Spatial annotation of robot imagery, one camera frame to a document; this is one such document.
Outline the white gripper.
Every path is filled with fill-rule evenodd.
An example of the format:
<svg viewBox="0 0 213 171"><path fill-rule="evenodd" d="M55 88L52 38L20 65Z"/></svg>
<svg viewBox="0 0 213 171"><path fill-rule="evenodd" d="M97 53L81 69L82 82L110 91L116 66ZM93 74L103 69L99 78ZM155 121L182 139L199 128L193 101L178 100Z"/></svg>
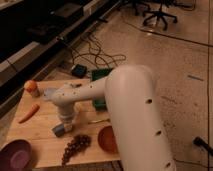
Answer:
<svg viewBox="0 0 213 171"><path fill-rule="evenodd" d="M76 115L77 113L74 109L59 109L59 119L66 131L71 131L74 128L74 119Z"/></svg>

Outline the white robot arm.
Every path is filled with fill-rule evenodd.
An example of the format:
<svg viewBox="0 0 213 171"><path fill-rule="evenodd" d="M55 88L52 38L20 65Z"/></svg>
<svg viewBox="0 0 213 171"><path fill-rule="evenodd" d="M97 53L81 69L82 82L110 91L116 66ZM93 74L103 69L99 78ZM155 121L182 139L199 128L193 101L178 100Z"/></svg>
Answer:
<svg viewBox="0 0 213 171"><path fill-rule="evenodd" d="M78 88L65 85L51 96L66 123L78 101L106 101L124 171L176 171L155 100L156 77L143 65L121 65Z"/></svg>

